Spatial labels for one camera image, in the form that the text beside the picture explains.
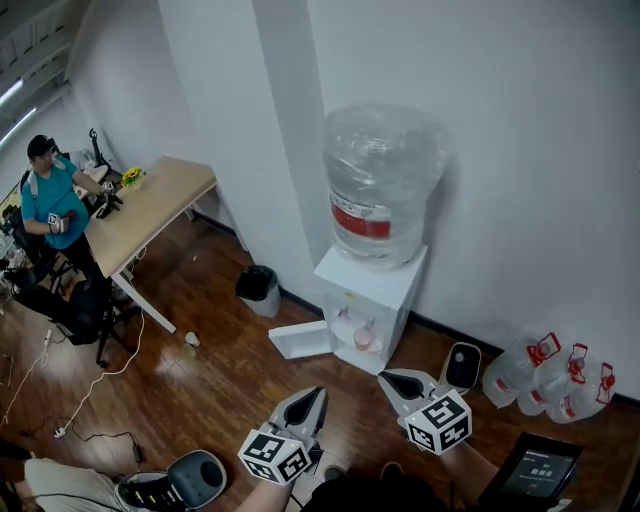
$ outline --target sneaker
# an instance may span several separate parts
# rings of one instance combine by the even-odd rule
[[[349,478],[347,473],[338,466],[327,466],[324,470],[324,481],[337,480],[338,478]]]
[[[397,462],[387,462],[380,472],[380,480],[390,481],[400,478],[404,475],[402,466]]]

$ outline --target ceiling light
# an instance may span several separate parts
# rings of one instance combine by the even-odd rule
[[[7,133],[4,137],[2,137],[2,140],[0,140],[0,147],[4,144],[4,142],[13,135],[13,133],[20,128],[20,126],[22,126],[22,124],[29,119],[33,114],[36,113],[36,108],[34,108],[31,112],[29,112],[26,116],[24,116],[22,119],[20,119],[20,121],[18,121],[15,126],[13,128],[11,128],[11,130],[9,130],[9,133]]]
[[[24,82],[22,79],[18,80],[15,84],[9,87],[9,90],[5,92],[2,96],[0,96],[0,105],[2,105],[5,101],[7,101],[13,94],[22,87]]]

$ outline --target wooden table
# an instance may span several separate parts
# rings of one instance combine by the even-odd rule
[[[105,277],[111,277],[143,310],[173,333],[176,327],[129,282],[126,266],[171,221],[216,185],[206,165],[162,157],[148,169],[138,190],[118,192],[124,204],[106,219],[91,217],[85,231],[93,257]]]
[[[87,176],[89,176],[89,178],[91,178],[96,183],[100,183],[100,181],[102,181],[102,179],[109,172],[109,167],[107,165],[100,165],[98,167],[94,167],[93,169],[90,169],[89,171],[82,171],[82,172],[84,172]],[[79,187],[78,185],[74,185],[73,190],[75,191],[80,201],[82,201],[85,197],[89,195],[88,190],[85,190],[82,187]]]

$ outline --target trash can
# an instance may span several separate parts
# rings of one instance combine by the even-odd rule
[[[245,268],[236,283],[236,295],[260,316],[274,317],[280,309],[278,278],[269,267]]]

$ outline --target ceiling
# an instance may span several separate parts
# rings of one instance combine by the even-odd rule
[[[71,47],[90,0],[0,0],[0,139],[64,85]]]

